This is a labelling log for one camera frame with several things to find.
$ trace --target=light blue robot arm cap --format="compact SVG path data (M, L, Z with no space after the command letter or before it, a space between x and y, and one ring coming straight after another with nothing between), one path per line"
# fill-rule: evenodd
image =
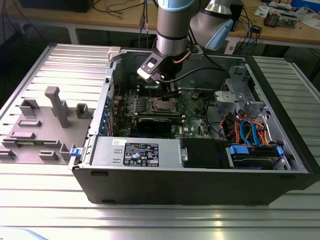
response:
M228 37L228 34L234 24L234 21L232 19L229 19L221 28L219 31L216 32L216 34L211 38L211 40L206 44L205 48L210 50L218 50L221 48L222 44Z
M4 240L48 240L25 228L0 226L0 238Z
M190 7L195 0L158 0L159 7L168 12L179 12Z

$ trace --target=power supply label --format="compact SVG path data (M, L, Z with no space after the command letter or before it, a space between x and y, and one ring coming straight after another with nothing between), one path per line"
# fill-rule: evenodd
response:
M159 145L157 143L126 143L123 165L159 167Z

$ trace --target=metal slotted tabletop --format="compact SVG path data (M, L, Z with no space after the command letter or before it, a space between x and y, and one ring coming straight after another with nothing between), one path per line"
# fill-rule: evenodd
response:
M48 47L0 111L1 138L21 113L23 98L50 106L44 91L53 84L68 106L86 103L96 108L110 65L108 51L81 45ZM320 161L316 91L295 64L255 60ZM50 240L319 239L320 183L288 192L269 206L98 205L88 201L66 165L2 163L0 226L27 228Z

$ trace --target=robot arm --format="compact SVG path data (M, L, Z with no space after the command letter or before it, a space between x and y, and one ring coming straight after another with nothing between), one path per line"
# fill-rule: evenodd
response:
M186 55L189 26L197 43L220 48L233 25L231 0L159 0L156 51L137 70L148 82L174 79Z

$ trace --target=sticker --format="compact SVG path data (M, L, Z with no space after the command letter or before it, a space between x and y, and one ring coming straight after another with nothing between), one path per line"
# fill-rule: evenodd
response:
M126 144L126 142L127 142L127 140L125 140L125 139L113 139L112 145L124 146Z
M159 145L157 143L124 143L123 165L137 167L159 167Z

